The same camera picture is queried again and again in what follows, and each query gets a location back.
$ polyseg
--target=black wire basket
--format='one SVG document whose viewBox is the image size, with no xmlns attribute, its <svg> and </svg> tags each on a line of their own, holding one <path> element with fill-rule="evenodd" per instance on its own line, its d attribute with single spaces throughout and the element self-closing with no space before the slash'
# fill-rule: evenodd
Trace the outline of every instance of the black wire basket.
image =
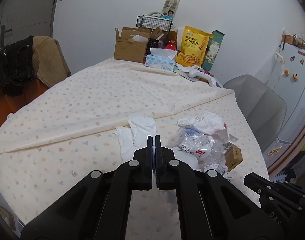
<svg viewBox="0 0 305 240">
<path fill-rule="evenodd" d="M 164 32 L 170 32 L 172 21 L 155 16 L 143 15 L 143 16 L 138 16 L 136 26 L 137 28 L 145 26 L 147 29 L 150 30 L 155 30 L 157 27 L 159 27 Z"/>
</svg>

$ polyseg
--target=open cardboard box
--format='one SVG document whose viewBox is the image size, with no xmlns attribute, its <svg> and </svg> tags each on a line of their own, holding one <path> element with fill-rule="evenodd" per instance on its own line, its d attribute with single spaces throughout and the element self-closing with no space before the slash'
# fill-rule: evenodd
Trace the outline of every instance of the open cardboard box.
<svg viewBox="0 0 305 240">
<path fill-rule="evenodd" d="M 115 28 L 115 31 L 116 45 L 114 59 L 142 63 L 147 49 L 147 42 L 134 41 L 132 38 L 140 35 L 148 39 L 150 31 L 147 29 L 123 27 L 121 36 L 119 36 L 119 30 L 117 28 Z"/>
</svg>

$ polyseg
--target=tissue pack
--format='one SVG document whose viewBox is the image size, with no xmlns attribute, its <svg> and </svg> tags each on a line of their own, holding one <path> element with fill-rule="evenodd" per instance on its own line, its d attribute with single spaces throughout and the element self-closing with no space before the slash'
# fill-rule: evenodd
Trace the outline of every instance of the tissue pack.
<svg viewBox="0 0 305 240">
<path fill-rule="evenodd" d="M 163 69 L 167 71 L 173 71 L 175 61 L 167 57 L 157 57 L 154 55 L 147 55 L 145 66 Z"/>
</svg>

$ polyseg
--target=refrigerator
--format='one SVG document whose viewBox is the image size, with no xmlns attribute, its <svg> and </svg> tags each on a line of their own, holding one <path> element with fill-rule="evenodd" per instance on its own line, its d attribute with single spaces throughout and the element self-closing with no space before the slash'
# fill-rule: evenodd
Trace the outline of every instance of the refrigerator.
<svg viewBox="0 0 305 240">
<path fill-rule="evenodd" d="M 278 57 L 267 86 L 285 101 L 287 112 L 278 137 L 263 153 L 267 168 L 284 154 L 305 127 L 305 50 L 285 43 L 280 54 L 284 64 Z"/>
</svg>

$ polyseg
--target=red object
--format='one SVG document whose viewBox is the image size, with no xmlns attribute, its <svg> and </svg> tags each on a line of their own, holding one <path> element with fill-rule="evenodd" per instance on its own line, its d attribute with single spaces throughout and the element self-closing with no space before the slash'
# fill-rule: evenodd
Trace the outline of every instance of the red object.
<svg viewBox="0 0 305 240">
<path fill-rule="evenodd" d="M 165 49 L 172 49 L 172 50 L 176 51 L 176 50 L 177 50 L 176 43 L 170 41 L 170 42 L 167 44 L 167 46 L 165 46 Z"/>
</svg>

